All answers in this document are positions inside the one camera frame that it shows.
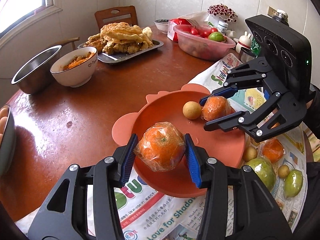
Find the black sleeve right forearm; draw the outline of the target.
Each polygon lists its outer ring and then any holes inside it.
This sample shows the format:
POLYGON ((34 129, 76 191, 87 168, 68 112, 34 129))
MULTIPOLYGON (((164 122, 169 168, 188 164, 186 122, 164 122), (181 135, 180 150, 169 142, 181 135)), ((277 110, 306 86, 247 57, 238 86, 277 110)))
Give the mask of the black sleeve right forearm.
POLYGON ((310 101, 306 104, 307 105, 307 113, 304 117, 304 123, 306 126, 311 130, 311 132, 315 135, 317 139, 319 139, 319 122, 320 122, 320 115, 319 115, 319 88, 313 84, 310 84, 310 95, 308 99, 310 101))

